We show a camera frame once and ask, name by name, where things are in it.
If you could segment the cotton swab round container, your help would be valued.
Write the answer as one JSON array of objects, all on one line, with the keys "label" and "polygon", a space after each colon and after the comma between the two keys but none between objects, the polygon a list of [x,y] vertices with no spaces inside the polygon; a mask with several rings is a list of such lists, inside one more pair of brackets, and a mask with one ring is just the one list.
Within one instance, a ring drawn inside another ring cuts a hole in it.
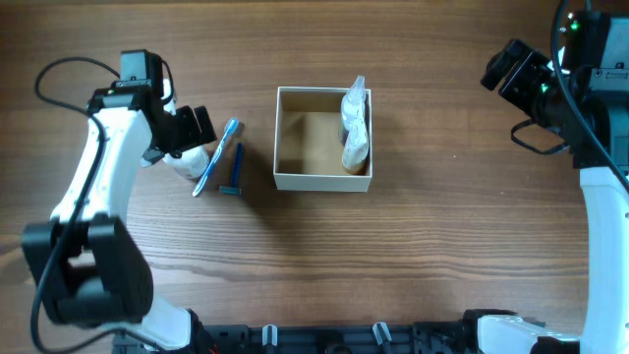
[{"label": "cotton swab round container", "polygon": [[209,155],[204,146],[184,151],[179,158],[165,154],[163,161],[187,180],[198,180],[209,164]]}]

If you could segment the blue foam soap pump bottle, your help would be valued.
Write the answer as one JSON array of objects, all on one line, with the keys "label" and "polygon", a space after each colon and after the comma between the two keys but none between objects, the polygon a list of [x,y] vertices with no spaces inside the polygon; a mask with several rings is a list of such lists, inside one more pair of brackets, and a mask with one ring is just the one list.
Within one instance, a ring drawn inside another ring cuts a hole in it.
[{"label": "blue foam soap pump bottle", "polygon": [[366,78],[359,75],[341,100],[339,140],[345,146],[350,128],[356,121],[365,121]]}]

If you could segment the white bamboo print lotion tube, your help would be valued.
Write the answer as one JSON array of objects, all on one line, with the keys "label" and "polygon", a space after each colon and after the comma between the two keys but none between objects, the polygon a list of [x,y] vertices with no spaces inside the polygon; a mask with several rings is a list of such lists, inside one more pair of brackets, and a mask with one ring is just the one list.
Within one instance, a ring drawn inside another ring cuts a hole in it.
[{"label": "white bamboo print lotion tube", "polygon": [[341,163],[350,174],[358,174],[366,163],[370,149],[369,134],[364,119],[355,119],[343,127]]}]

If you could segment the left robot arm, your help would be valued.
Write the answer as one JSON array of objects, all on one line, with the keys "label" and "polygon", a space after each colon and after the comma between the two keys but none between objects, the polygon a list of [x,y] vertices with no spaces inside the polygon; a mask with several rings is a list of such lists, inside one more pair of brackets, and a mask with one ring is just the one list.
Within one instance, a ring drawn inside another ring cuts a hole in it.
[{"label": "left robot arm", "polygon": [[177,107],[168,64],[144,49],[120,57],[114,81],[82,114],[87,139],[73,180],[48,221],[29,224],[22,250],[36,290],[29,330],[44,349],[39,318],[132,339],[152,353],[215,353],[191,310],[154,292],[151,270],[126,226],[138,171],[215,140],[204,107]]}]

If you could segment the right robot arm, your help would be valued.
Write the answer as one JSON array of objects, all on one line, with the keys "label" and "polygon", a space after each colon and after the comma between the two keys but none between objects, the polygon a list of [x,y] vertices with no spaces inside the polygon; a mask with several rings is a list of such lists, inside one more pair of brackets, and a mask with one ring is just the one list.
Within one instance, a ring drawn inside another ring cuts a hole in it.
[{"label": "right robot arm", "polygon": [[580,174],[589,228],[588,308],[579,335],[525,322],[512,312],[470,310],[468,345],[479,353],[625,353],[628,350],[628,19],[590,7],[551,25],[551,55],[510,40],[481,80],[560,137]]}]

